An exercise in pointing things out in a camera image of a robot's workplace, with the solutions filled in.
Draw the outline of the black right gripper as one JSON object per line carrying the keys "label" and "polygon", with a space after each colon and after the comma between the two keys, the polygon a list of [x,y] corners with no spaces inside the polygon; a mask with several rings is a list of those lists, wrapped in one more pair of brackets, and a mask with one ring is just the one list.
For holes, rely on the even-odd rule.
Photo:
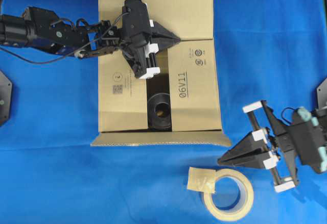
{"label": "black right gripper", "polygon": [[[260,108],[267,116],[273,137],[257,123],[254,110]],[[276,192],[289,190],[299,184],[296,157],[299,157],[302,165],[310,166],[317,174],[326,172],[326,106],[312,112],[304,107],[293,109],[292,121],[288,125],[274,116],[266,101],[246,105],[243,112],[248,115],[254,131],[219,158],[219,165],[268,169],[273,175]],[[266,148],[267,141],[271,142],[271,150]],[[278,148],[290,172],[290,176],[285,178],[281,178],[276,169]]]}

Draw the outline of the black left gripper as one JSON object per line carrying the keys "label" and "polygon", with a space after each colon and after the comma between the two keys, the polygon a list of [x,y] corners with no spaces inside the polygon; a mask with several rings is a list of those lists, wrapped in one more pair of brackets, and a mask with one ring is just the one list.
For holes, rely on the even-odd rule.
{"label": "black left gripper", "polygon": [[156,53],[180,43],[181,39],[161,24],[149,19],[142,0],[125,0],[122,12],[120,48],[137,79],[151,79],[160,73]]}

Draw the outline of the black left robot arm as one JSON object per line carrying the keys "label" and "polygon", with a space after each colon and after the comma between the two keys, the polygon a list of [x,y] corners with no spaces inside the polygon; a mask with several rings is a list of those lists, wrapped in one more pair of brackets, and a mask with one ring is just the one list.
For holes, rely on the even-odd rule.
{"label": "black left robot arm", "polygon": [[72,22],[54,11],[27,7],[21,17],[1,15],[1,46],[31,47],[44,53],[79,59],[113,54],[121,50],[137,79],[160,73],[156,54],[180,42],[180,38],[149,17],[142,0],[125,0],[121,14],[111,23]]}

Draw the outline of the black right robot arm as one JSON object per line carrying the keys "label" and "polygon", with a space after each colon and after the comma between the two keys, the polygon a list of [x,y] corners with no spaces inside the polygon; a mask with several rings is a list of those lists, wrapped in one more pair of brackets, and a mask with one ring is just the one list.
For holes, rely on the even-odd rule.
{"label": "black right robot arm", "polygon": [[253,127],[218,165],[269,170],[274,190],[283,192],[299,184],[295,159],[317,174],[326,172],[326,107],[292,110],[292,120],[282,121],[265,100],[243,107]]}

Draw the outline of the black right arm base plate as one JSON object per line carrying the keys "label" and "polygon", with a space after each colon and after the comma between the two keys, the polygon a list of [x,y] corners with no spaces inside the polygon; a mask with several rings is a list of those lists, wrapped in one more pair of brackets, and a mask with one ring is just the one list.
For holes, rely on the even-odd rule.
{"label": "black right arm base plate", "polygon": [[327,78],[325,78],[316,88],[317,102],[325,103],[326,102],[326,83]]}

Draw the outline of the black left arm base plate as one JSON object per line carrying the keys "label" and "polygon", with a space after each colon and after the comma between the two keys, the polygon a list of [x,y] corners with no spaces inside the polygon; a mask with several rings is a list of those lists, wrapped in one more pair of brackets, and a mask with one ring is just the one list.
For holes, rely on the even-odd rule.
{"label": "black left arm base plate", "polygon": [[12,82],[5,76],[5,74],[2,71],[1,71],[0,79],[1,79],[0,120],[2,126],[10,117]]}

